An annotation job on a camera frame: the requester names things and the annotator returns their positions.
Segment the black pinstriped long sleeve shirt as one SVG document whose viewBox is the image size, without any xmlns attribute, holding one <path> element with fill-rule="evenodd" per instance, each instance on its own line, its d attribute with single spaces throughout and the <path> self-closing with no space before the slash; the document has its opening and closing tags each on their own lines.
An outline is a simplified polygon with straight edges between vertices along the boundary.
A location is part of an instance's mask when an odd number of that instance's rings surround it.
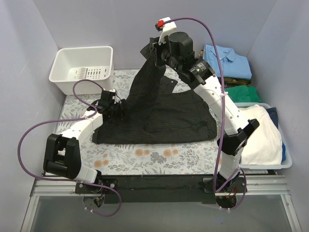
<svg viewBox="0 0 309 232">
<path fill-rule="evenodd" d="M 181 144 L 215 139 L 217 124 L 208 105 L 193 91 L 173 93 L 177 81 L 155 66 L 149 45 L 126 100 L 126 118 L 104 121 L 92 136 L 96 144 Z"/>
</svg>

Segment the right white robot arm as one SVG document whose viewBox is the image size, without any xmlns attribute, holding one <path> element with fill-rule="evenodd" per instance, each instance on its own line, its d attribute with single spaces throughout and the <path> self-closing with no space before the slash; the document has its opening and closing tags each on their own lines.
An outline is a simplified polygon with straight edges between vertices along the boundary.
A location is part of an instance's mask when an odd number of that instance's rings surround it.
<svg viewBox="0 0 309 232">
<path fill-rule="evenodd" d="M 179 75 L 221 120 L 213 192 L 229 192 L 236 186 L 240 160 L 249 137 L 259 127 L 257 119 L 246 117 L 225 91 L 224 77 L 218 77 L 203 58 L 196 58 L 193 40 L 177 31 L 175 19 L 160 19 L 155 27 L 161 34 L 150 40 L 150 53 L 156 66 L 167 65 Z"/>
</svg>

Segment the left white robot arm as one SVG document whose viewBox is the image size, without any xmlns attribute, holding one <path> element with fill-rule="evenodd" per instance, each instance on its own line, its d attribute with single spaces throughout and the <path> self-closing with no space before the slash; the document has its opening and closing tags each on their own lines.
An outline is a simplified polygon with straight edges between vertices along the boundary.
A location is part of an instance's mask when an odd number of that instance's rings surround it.
<svg viewBox="0 0 309 232">
<path fill-rule="evenodd" d="M 43 170 L 67 179 L 86 182 L 90 192 L 100 192 L 103 187 L 101 172 L 82 164 L 80 145 L 103 126 L 105 120 L 122 116 L 125 105 L 125 100 L 118 98 L 115 89 L 103 90 L 100 99 L 87 108 L 82 120 L 60 134 L 49 135 Z"/>
</svg>

